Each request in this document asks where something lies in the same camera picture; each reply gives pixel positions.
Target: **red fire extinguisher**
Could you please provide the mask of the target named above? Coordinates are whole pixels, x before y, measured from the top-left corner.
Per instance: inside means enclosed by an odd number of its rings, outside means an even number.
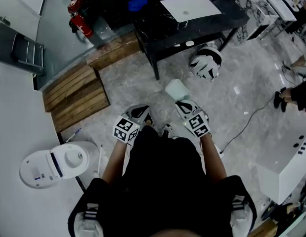
[[[85,19],[82,15],[80,15],[78,12],[73,12],[71,14],[70,21],[77,26],[77,28],[83,32],[83,34],[89,38],[93,35],[93,29],[87,25],[85,22]]]

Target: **white stick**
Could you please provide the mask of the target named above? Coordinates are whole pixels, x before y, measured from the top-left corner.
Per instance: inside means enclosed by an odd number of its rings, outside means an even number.
[[[101,148],[100,148],[100,155],[99,155],[99,162],[98,162],[98,174],[100,174],[101,155],[102,155],[102,144],[101,144]]]

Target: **concrete floor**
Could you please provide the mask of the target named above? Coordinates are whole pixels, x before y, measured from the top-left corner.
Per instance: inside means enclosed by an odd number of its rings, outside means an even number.
[[[78,32],[73,34],[69,27],[70,14],[67,5],[70,0],[46,0],[40,20],[37,42],[45,46],[44,66],[45,75],[38,77],[38,89],[44,90],[52,79],[79,57],[90,50],[133,30],[126,25],[117,30],[111,30],[106,21],[100,16],[93,26],[94,35],[87,39]]]
[[[223,149],[242,130],[254,110],[264,106],[276,90],[292,86],[285,80],[281,65],[283,60],[292,63],[301,56],[301,51],[306,51],[298,37],[295,41],[299,48],[292,43],[290,35],[282,33],[277,38],[250,40],[243,46],[231,43],[222,52],[224,60],[220,75],[213,82],[199,79],[190,72],[188,61],[194,48],[158,62],[159,81],[155,80],[145,55],[138,52],[100,72],[111,106],[63,131],[62,136],[67,139],[78,128],[82,128],[74,140],[93,141],[98,147],[103,144],[102,173],[116,142],[112,137],[112,128],[117,116],[130,105],[146,103],[151,107],[157,129],[170,123],[175,134],[191,139],[200,151],[199,141],[182,127],[174,100],[164,91],[172,79],[180,79],[189,89],[192,99],[208,113],[213,140]],[[286,74],[286,78],[295,83],[300,80],[293,78],[290,73]],[[296,106],[289,105],[286,113],[282,113],[280,109],[274,109],[270,102],[224,151],[222,160],[228,175],[242,178],[259,216],[262,204],[268,198],[259,189],[254,165],[256,158],[268,152],[268,144],[283,136],[290,127],[290,120],[300,115],[305,113],[298,112]],[[80,176],[85,186],[89,185],[91,173],[97,169],[97,157],[92,159],[90,168]],[[304,181],[296,189],[296,197]]]

